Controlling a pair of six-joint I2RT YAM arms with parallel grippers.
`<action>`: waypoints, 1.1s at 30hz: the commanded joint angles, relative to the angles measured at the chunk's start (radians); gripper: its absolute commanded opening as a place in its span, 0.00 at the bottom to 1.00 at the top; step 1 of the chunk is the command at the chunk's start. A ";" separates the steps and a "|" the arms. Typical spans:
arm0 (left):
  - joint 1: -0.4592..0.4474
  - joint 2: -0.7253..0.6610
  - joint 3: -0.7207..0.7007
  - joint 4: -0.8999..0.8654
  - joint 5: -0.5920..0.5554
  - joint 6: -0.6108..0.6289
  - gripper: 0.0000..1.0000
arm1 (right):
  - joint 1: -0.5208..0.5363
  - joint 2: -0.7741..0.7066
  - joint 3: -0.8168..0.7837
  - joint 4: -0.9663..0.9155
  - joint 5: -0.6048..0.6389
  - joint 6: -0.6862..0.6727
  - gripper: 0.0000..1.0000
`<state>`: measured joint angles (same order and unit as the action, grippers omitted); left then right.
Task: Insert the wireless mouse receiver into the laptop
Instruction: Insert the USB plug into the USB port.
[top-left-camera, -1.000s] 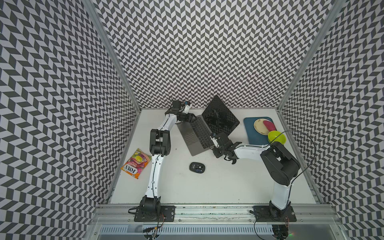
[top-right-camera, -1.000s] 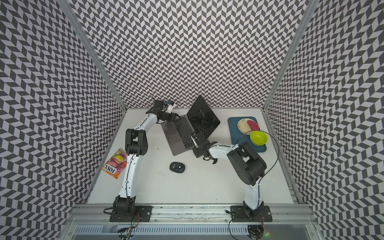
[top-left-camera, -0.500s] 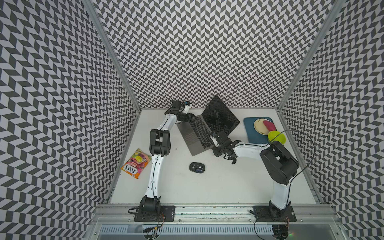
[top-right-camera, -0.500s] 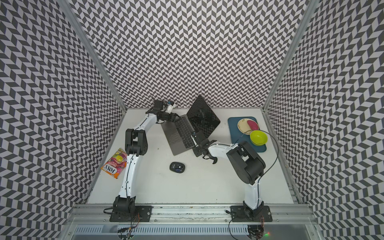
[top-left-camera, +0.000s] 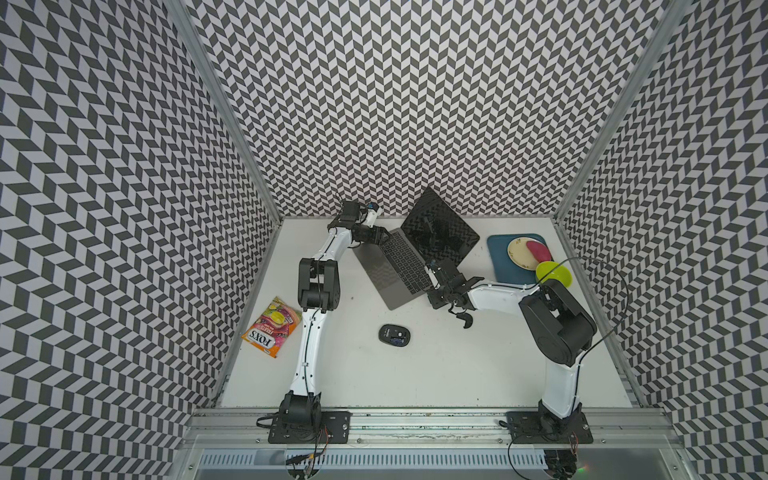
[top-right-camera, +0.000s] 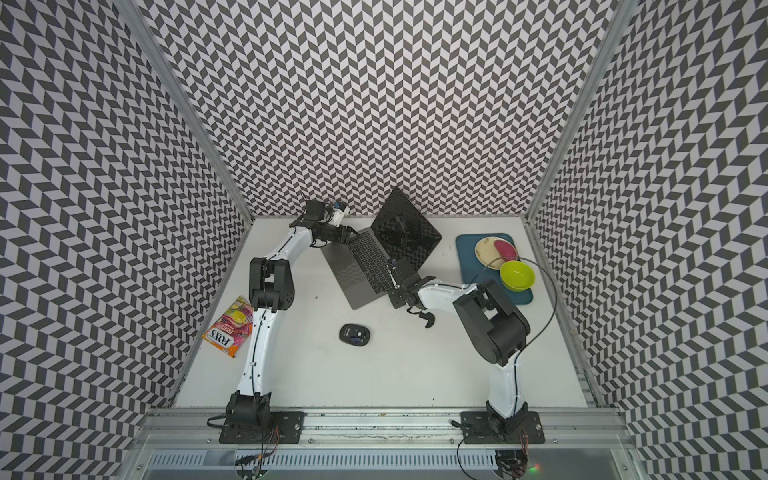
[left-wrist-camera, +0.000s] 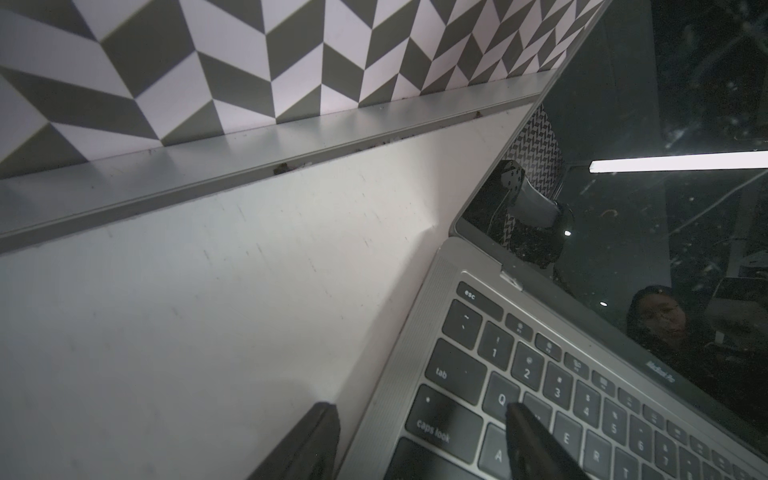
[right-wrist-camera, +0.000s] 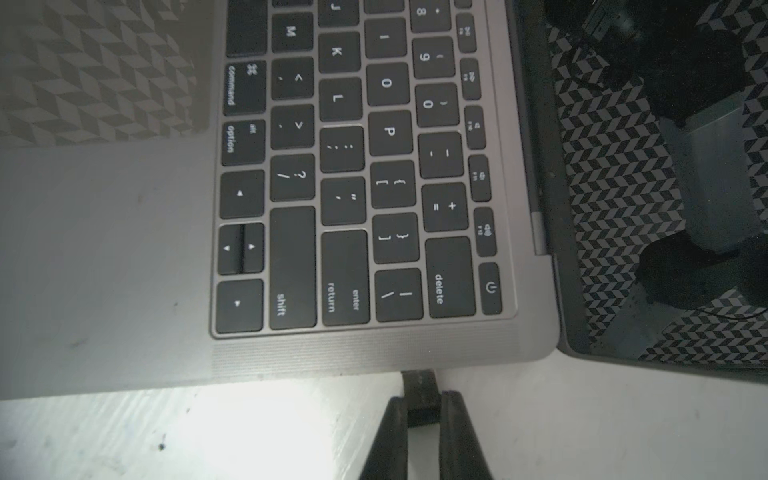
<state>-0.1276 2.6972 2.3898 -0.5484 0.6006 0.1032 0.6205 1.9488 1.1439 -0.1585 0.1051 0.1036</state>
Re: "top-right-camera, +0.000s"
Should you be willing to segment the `black wireless mouse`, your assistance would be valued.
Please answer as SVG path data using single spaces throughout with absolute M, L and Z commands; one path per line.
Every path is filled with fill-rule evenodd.
M 344 324 L 339 331 L 339 340 L 345 344 L 364 347 L 371 339 L 371 331 L 362 325 Z

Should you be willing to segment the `grey laptop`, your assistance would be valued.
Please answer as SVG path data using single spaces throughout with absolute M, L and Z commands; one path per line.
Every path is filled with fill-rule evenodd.
M 419 270 L 441 242 L 441 233 L 398 187 L 390 192 L 371 226 L 347 245 L 321 249 L 350 307 L 359 309 L 393 287 L 388 267 L 405 260 Z

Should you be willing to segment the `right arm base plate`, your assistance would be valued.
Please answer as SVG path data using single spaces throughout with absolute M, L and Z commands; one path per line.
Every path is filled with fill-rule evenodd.
M 537 412 L 518 412 L 510 419 L 499 419 L 488 411 L 464 411 L 460 414 L 463 440 L 469 445 L 519 444 L 545 442 Z

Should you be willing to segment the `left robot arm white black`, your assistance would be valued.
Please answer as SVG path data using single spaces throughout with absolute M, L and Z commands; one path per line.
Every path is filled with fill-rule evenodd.
M 307 201 L 278 246 L 251 260 L 248 299 L 254 307 L 253 332 L 241 380 L 225 409 L 226 428 L 258 431 L 261 435 L 270 429 L 273 379 L 269 363 L 281 321 L 296 298 L 292 266 L 319 242 L 348 244 L 357 234 L 354 228 L 342 224 L 348 211 L 343 201 Z

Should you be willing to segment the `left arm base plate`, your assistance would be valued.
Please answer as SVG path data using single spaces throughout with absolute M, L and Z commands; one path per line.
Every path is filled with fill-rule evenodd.
M 261 418 L 225 416 L 220 444 L 298 444 L 304 423 L 302 411 L 277 411 Z

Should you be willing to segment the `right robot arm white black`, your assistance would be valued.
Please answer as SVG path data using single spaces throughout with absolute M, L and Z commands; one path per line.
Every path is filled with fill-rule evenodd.
M 454 286 L 422 277 L 406 260 L 387 266 L 387 292 L 394 308 L 426 321 L 436 313 L 456 316 L 475 351 L 490 365 L 487 425 L 480 429 L 502 442 L 513 442 L 528 414 L 518 375 L 519 355 L 531 332 L 528 320 L 493 280 Z

